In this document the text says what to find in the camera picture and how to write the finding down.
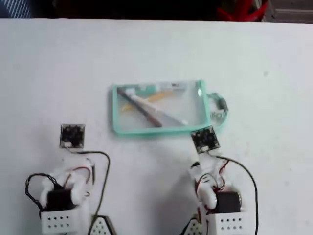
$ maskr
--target white table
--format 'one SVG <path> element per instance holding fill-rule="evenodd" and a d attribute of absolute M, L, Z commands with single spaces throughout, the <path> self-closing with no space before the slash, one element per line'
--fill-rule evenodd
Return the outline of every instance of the white table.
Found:
<path fill-rule="evenodd" d="M 221 151 L 256 179 L 259 234 L 312 234 L 312 38 L 310 24 L 1 20 L 1 233 L 40 234 L 24 181 L 68 154 L 61 123 L 84 123 L 85 149 L 112 158 L 100 214 L 119 235 L 179 234 L 196 206 L 191 139 L 115 136 L 108 93 L 112 83 L 204 79 L 230 108 Z M 93 158 L 95 209 L 105 166 Z M 228 169 L 253 215 L 249 177 Z M 31 184 L 37 196 L 39 179 Z"/>

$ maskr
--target wire bundle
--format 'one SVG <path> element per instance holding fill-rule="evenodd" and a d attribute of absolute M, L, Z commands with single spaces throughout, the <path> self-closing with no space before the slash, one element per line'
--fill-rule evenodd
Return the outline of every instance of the wire bundle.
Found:
<path fill-rule="evenodd" d="M 42 211 L 44 211 L 44 208 L 42 207 L 42 205 L 40 204 L 39 200 L 35 199 L 28 191 L 28 188 L 29 188 L 29 183 L 30 183 L 30 180 L 34 177 L 34 176 L 43 176 L 43 177 L 47 177 L 54 185 L 54 189 L 62 189 L 64 188 L 63 186 L 59 185 L 57 180 L 51 176 L 51 175 L 48 175 L 48 174 L 44 174 L 44 173 L 35 173 L 35 174 L 31 174 L 26 182 L 25 182 L 25 194 L 27 197 L 29 197 L 39 208 L 39 215 Z"/>

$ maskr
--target perforated white bracket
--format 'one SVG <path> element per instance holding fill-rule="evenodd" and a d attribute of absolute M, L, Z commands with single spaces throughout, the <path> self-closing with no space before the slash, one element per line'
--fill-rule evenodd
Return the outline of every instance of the perforated white bracket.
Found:
<path fill-rule="evenodd" d="M 247 213 L 221 213 L 208 215 L 210 235 L 247 235 Z"/>
<path fill-rule="evenodd" d="M 200 224 L 196 219 L 191 219 L 184 235 L 204 235 L 203 225 Z"/>
<path fill-rule="evenodd" d="M 41 213 L 43 234 L 69 233 L 81 229 L 79 209 Z"/>
<path fill-rule="evenodd" d="M 114 235 L 110 232 L 109 224 L 103 217 L 98 217 L 93 223 L 90 235 Z"/>

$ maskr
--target white bracket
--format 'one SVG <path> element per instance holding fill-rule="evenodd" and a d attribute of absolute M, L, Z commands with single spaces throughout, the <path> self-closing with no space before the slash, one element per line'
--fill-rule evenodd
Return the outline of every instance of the white bracket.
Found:
<path fill-rule="evenodd" d="M 205 235 L 206 228 L 197 219 L 191 219 L 184 235 Z"/>
<path fill-rule="evenodd" d="M 86 235 L 91 223 L 89 202 L 85 200 L 72 210 L 42 212 L 41 223 L 43 234 L 75 232 L 75 235 Z"/>
<path fill-rule="evenodd" d="M 221 213 L 207 216 L 210 235 L 247 235 L 247 213 Z"/>
<path fill-rule="evenodd" d="M 104 218 L 98 217 L 93 223 L 90 235 L 113 235 Z"/>

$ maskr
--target pen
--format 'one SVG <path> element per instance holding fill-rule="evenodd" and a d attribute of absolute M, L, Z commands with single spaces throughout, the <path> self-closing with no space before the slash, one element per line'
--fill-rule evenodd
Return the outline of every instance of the pen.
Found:
<path fill-rule="evenodd" d="M 143 104 L 146 105 L 148 107 L 150 107 L 151 109 L 153 109 L 156 113 L 162 113 L 163 115 L 165 115 L 166 117 L 170 118 L 171 120 L 174 120 L 175 122 L 178 122 L 180 125 L 186 126 L 188 123 L 185 120 L 180 120 L 178 118 L 176 118 L 175 116 L 171 115 L 170 113 L 166 112 L 165 110 L 162 110 L 160 108 L 158 108 L 157 106 L 153 105 L 152 103 L 150 103 L 149 101 L 140 98 L 139 96 L 133 94 L 130 95 L 130 98 L 132 100 L 134 100 L 135 102 L 138 102 L 139 104 Z"/>
<path fill-rule="evenodd" d="M 122 97 L 124 97 L 128 102 L 135 106 L 139 112 L 141 112 L 149 122 L 151 122 L 155 127 L 162 127 L 162 123 L 159 122 L 154 116 L 149 114 L 144 108 L 141 107 L 136 101 L 130 98 L 122 89 L 116 88 L 117 93 L 119 93 Z"/>

